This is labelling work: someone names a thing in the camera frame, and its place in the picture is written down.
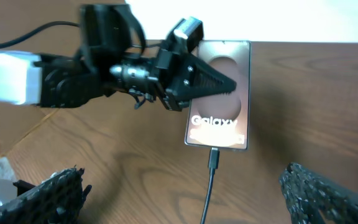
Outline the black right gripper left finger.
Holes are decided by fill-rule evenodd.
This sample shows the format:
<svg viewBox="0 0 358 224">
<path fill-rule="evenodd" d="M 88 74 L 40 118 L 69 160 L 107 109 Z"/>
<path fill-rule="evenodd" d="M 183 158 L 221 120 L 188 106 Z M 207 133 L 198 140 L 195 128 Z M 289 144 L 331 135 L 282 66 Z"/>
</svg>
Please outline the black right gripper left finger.
<svg viewBox="0 0 358 224">
<path fill-rule="evenodd" d="M 84 168 L 64 169 L 34 186 L 13 183 L 21 193 L 0 206 L 0 224 L 76 224 L 91 191 L 82 186 Z"/>
</svg>

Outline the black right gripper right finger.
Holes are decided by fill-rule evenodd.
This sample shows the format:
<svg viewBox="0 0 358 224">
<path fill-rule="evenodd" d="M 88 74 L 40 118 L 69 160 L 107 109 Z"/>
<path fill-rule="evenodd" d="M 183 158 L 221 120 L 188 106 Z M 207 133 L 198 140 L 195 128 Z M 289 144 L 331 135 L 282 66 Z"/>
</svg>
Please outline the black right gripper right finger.
<svg viewBox="0 0 358 224">
<path fill-rule="evenodd" d="M 279 183 L 292 223 L 358 223 L 358 194 L 291 162 Z"/>
</svg>

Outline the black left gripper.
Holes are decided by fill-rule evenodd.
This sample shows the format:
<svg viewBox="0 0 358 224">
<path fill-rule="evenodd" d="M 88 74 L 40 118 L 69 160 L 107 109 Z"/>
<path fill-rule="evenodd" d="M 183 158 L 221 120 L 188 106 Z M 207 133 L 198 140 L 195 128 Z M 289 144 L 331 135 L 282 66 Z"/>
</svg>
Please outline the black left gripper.
<svg viewBox="0 0 358 224">
<path fill-rule="evenodd" d="M 228 94 L 236 82 L 191 53 L 159 49 L 152 64 L 152 96 L 166 110 L 182 111 L 190 100 Z"/>
</svg>

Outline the Galaxy smartphone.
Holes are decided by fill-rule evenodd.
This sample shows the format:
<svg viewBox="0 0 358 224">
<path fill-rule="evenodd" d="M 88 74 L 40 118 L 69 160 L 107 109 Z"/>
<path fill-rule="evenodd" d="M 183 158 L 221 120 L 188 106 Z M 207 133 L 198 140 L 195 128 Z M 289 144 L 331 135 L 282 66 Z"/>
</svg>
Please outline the Galaxy smartphone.
<svg viewBox="0 0 358 224">
<path fill-rule="evenodd" d="M 191 102 L 185 144 L 244 151 L 248 147 L 251 44 L 246 40 L 206 40 L 198 57 L 236 82 L 229 94 Z"/>
</svg>

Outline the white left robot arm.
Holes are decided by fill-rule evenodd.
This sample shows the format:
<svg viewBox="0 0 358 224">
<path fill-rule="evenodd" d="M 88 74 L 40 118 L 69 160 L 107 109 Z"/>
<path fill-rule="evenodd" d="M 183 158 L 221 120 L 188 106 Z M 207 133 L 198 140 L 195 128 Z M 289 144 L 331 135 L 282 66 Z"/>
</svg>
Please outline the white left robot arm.
<svg viewBox="0 0 358 224">
<path fill-rule="evenodd" d="M 181 19 L 147 58 L 144 30 L 128 4 L 80 7 L 82 43 L 71 56 L 13 51 L 25 34 L 0 44 L 0 102 L 41 108 L 78 108 L 93 98 L 126 93 L 135 108 L 160 100 L 170 111 L 195 98 L 228 94 L 233 79 L 193 54 L 203 40 L 203 23 Z"/>
</svg>

